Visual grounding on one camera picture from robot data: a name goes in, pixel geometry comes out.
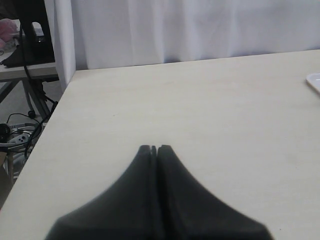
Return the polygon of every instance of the floor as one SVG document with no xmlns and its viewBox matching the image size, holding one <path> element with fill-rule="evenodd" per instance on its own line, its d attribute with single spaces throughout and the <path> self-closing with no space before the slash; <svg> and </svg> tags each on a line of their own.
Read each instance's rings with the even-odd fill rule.
<svg viewBox="0 0 320 240">
<path fill-rule="evenodd" d="M 44 91 L 46 95 L 54 101 L 59 101 L 62 96 L 62 89 L 59 81 L 55 82 L 44 82 Z M 9 93 L 9 95 L 0 103 L 0 124 L 6 123 L 8 116 L 13 113 L 20 113 L 28 115 L 29 107 L 26 101 L 25 92 L 22 82 L 19 82 L 15 88 Z M 37 109 L 34 108 L 37 114 L 37 119 L 41 120 Z M 22 124 L 22 123 L 32 123 L 33 120 L 22 115 L 13 115 L 10 118 L 9 124 Z"/>
</svg>

